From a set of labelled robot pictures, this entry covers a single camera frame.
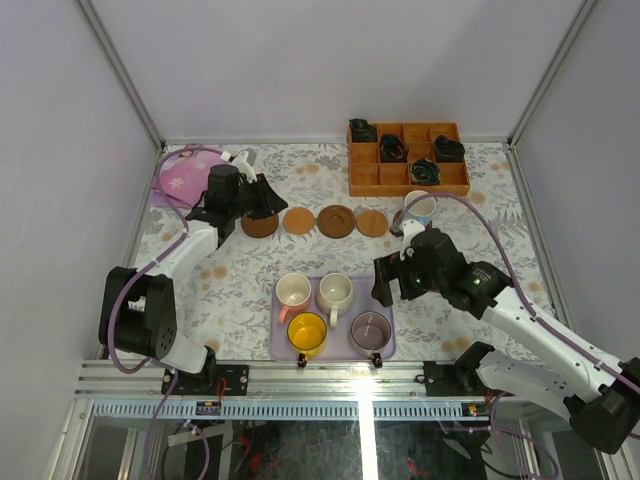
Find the dark wooden coaster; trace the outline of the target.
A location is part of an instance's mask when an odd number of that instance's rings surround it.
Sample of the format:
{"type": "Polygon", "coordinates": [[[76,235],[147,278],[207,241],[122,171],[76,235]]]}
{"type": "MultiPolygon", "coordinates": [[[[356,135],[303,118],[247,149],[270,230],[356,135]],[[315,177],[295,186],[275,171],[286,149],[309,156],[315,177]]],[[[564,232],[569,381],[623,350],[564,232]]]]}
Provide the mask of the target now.
{"type": "Polygon", "coordinates": [[[317,217],[319,231],[326,237],[340,239],[355,228],[356,219],[351,209],[343,205],[325,207],[317,217]]]}
{"type": "Polygon", "coordinates": [[[241,227],[246,235],[252,238],[271,236],[279,226],[279,216],[272,215],[263,219],[252,219],[245,216],[241,219],[241,227]]]}
{"type": "Polygon", "coordinates": [[[394,215],[393,222],[390,227],[390,232],[395,237],[402,237],[404,235],[403,227],[402,227],[403,219],[404,219],[404,213],[403,213],[403,210],[400,209],[394,215]]]}

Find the light wooden coaster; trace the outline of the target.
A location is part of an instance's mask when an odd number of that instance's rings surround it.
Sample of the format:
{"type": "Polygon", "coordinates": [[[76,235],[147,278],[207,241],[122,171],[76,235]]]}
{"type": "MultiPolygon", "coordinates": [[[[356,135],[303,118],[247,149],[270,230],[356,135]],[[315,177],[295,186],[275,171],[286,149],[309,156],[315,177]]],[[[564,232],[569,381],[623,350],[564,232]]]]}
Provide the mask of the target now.
{"type": "Polygon", "coordinates": [[[366,210],[359,214],[356,220],[359,232],[367,237],[384,236],[389,229],[387,217],[378,210],[366,210]]]}
{"type": "Polygon", "coordinates": [[[315,225],[313,213],[303,207],[290,209],[283,219],[284,228],[291,234],[304,235],[310,232],[315,225]]]}

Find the light blue cup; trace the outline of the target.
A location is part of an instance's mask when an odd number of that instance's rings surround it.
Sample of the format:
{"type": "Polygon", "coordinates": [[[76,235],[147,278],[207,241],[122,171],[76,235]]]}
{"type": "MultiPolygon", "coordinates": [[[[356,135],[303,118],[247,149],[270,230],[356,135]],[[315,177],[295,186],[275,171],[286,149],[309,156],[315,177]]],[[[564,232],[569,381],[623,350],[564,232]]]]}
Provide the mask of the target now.
{"type": "Polygon", "coordinates": [[[429,227],[436,207],[436,200],[426,197],[426,192],[413,190],[404,197],[403,220],[415,220],[424,227],[429,227]]]}

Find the purple grey cup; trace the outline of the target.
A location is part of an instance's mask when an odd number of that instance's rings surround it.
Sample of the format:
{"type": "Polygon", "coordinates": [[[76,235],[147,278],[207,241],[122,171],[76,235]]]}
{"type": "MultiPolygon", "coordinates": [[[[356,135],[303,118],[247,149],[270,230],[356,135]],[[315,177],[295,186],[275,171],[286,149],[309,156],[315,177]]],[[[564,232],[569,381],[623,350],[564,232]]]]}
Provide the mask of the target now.
{"type": "Polygon", "coordinates": [[[367,311],[359,314],[350,327],[353,348],[371,361],[376,369],[383,367],[382,351],[391,340],[391,323],[382,314],[367,311]]]}

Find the beige speckled cup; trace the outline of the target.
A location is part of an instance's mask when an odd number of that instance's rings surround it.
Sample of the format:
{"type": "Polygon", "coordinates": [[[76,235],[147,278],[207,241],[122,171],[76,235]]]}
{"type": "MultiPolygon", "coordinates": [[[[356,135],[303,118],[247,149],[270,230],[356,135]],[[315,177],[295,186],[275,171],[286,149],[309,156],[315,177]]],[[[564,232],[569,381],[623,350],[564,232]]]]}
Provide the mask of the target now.
{"type": "Polygon", "coordinates": [[[346,315],[354,302],[354,286],[346,275],[330,273],[324,276],[317,287],[316,304],[328,316],[329,325],[336,327],[338,318],[346,315]]]}

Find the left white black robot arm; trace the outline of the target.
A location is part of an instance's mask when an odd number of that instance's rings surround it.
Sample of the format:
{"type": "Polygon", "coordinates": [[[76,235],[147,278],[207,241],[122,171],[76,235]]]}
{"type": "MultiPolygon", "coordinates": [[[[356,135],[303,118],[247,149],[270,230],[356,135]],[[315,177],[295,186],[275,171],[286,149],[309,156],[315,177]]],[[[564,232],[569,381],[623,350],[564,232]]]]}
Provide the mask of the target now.
{"type": "Polygon", "coordinates": [[[179,332],[174,282],[217,250],[237,220],[266,219],[287,207],[266,177],[251,167],[213,166],[205,191],[182,218],[182,232],[173,243],[143,268],[115,267],[107,275],[98,338],[117,368],[137,371],[116,359],[118,350],[141,355],[183,372],[195,393],[212,392],[219,381],[213,353],[179,332]]]}

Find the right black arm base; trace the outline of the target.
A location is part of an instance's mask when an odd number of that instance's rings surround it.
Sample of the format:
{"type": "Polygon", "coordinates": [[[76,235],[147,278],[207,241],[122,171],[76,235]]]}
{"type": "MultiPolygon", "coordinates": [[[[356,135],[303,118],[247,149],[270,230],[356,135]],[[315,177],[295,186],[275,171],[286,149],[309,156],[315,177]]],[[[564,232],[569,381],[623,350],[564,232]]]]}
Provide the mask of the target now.
{"type": "Polygon", "coordinates": [[[476,342],[453,363],[424,361],[422,372],[413,381],[424,386],[428,397],[485,397],[490,389],[477,370],[491,353],[497,353],[493,346],[476,342]]]}

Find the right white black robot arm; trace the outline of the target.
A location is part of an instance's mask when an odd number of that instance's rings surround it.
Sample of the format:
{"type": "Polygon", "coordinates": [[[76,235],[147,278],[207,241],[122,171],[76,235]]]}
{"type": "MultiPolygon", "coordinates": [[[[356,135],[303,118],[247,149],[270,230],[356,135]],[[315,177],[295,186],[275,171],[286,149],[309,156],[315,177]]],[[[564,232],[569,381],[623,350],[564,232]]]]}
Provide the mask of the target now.
{"type": "Polygon", "coordinates": [[[372,297],[393,303],[391,281],[404,300],[427,292],[513,337],[541,360],[538,367],[511,359],[491,346],[473,346],[456,369],[467,394],[484,388],[511,393],[566,420],[590,447],[620,450],[639,422],[639,360],[623,361],[586,341],[539,310],[513,278],[485,262],[469,262],[451,238],[416,228],[400,251],[374,261],[372,297]]]}

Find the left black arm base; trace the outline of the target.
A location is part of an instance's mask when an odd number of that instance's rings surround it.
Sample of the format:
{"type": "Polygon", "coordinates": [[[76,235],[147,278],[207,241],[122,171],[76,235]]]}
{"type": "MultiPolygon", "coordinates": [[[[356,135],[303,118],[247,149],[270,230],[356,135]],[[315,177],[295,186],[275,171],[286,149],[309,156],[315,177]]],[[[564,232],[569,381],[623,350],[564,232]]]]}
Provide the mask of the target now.
{"type": "Polygon", "coordinates": [[[206,351],[203,370],[196,374],[180,371],[171,395],[245,396],[249,383],[249,366],[218,364],[215,351],[210,347],[206,351]]]}

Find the pink cup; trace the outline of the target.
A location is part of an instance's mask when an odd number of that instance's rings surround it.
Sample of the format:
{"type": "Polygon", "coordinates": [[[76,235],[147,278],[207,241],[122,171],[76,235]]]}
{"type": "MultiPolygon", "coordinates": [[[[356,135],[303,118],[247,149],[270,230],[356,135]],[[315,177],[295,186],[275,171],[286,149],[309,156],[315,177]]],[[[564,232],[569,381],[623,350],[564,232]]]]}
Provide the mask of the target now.
{"type": "Polygon", "coordinates": [[[281,306],[280,323],[285,323],[295,314],[306,311],[312,300],[311,282],[300,273],[288,273],[281,277],[276,283],[275,293],[281,306]]]}

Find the yellow cup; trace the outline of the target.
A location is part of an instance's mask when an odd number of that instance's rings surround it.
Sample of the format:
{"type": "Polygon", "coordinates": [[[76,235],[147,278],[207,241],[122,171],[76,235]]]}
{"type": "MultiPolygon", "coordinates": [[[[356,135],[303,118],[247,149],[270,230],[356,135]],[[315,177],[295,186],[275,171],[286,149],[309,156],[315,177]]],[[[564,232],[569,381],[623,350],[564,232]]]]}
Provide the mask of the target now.
{"type": "Polygon", "coordinates": [[[296,352],[298,368],[304,369],[311,359],[324,351],[327,337],[327,324],[316,313],[303,312],[289,322],[287,339],[296,352]]]}

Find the pink folded cloth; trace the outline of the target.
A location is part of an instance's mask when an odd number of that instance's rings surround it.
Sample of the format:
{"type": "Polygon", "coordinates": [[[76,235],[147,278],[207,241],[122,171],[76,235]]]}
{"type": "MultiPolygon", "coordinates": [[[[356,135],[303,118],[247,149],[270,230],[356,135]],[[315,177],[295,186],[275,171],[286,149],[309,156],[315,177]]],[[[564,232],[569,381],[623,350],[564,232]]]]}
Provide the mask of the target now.
{"type": "Polygon", "coordinates": [[[172,157],[164,163],[160,181],[152,184],[151,205],[169,207],[159,193],[158,186],[161,186],[176,207],[192,208],[206,189],[210,168],[223,163],[224,157],[218,151],[188,150],[172,157]]]}

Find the black rolled item green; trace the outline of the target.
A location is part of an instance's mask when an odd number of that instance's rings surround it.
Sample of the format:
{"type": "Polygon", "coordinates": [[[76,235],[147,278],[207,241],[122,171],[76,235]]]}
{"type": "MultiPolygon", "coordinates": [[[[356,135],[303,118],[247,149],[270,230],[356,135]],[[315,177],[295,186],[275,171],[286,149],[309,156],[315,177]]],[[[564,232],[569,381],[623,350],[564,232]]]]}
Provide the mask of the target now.
{"type": "Polygon", "coordinates": [[[414,185],[439,185],[441,171],[435,162],[421,158],[409,165],[409,178],[414,185]]]}

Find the black rolled item right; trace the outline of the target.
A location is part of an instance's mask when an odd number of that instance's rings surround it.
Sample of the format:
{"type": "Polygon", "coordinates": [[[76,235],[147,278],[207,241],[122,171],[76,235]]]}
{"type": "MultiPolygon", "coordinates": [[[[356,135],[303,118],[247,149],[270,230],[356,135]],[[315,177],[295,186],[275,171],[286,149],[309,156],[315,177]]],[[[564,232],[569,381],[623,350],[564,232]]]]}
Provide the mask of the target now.
{"type": "Polygon", "coordinates": [[[438,163],[458,163],[464,159],[465,147],[458,141],[439,135],[434,141],[434,153],[438,163]]]}

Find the black rolled item orange trim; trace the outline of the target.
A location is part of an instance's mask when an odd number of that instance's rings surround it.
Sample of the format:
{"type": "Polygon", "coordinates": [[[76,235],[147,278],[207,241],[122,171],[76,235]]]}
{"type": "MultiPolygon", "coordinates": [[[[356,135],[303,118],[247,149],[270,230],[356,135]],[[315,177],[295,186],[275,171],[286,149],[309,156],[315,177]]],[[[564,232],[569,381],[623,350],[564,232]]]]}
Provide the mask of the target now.
{"type": "Polygon", "coordinates": [[[405,163],[408,149],[399,136],[386,133],[379,141],[379,155],[381,163],[405,163]]]}

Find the lilac plastic tray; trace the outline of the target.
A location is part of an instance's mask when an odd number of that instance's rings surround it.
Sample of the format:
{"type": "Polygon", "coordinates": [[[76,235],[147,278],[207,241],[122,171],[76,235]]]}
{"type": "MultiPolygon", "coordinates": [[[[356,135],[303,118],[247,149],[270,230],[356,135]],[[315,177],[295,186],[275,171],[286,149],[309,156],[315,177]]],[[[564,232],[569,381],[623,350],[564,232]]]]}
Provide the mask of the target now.
{"type": "MultiPolygon", "coordinates": [[[[351,340],[350,327],[357,315],[372,311],[387,318],[391,325],[391,337],[388,344],[381,351],[383,360],[392,358],[396,351],[396,337],[394,315],[391,307],[381,306],[370,295],[374,279],[370,275],[351,276],[355,289],[355,299],[350,311],[338,317],[335,328],[328,327],[328,341],[323,352],[315,360],[325,363],[340,363],[349,361],[364,362],[367,358],[354,348],[351,340]]],[[[296,363],[297,354],[287,338],[287,326],[279,321],[281,304],[276,295],[276,283],[273,284],[271,295],[271,314],[268,350],[272,360],[285,363],[296,363]]]]}

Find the black rolled item top left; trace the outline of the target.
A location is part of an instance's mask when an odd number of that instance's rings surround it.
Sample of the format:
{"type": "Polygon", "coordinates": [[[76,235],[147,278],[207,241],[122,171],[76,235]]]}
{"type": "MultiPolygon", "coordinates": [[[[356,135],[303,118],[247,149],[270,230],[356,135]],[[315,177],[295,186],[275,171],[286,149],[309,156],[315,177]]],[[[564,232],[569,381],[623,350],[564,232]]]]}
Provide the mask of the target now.
{"type": "Polygon", "coordinates": [[[361,118],[350,119],[349,127],[353,143],[377,142],[377,128],[367,120],[361,118]]]}

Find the aluminium front rail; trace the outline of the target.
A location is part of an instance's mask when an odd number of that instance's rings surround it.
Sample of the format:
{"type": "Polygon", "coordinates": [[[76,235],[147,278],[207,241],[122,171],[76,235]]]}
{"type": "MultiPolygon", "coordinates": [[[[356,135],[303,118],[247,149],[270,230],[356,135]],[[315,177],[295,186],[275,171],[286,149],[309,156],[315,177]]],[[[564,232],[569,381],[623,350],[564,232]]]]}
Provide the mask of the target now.
{"type": "MultiPolygon", "coordinates": [[[[304,369],[293,363],[273,361],[222,361],[219,364],[248,365],[249,383],[245,396],[184,396],[223,400],[247,399],[342,400],[359,393],[371,393],[381,399],[425,397],[423,385],[414,377],[422,372],[423,362],[391,361],[380,369],[368,362],[310,362],[304,369]]],[[[492,390],[509,392],[534,402],[563,399],[573,395],[585,401],[594,399],[602,381],[587,373],[581,363],[570,374],[555,373],[540,362],[519,362],[504,354],[491,353],[477,373],[492,390]]]]}

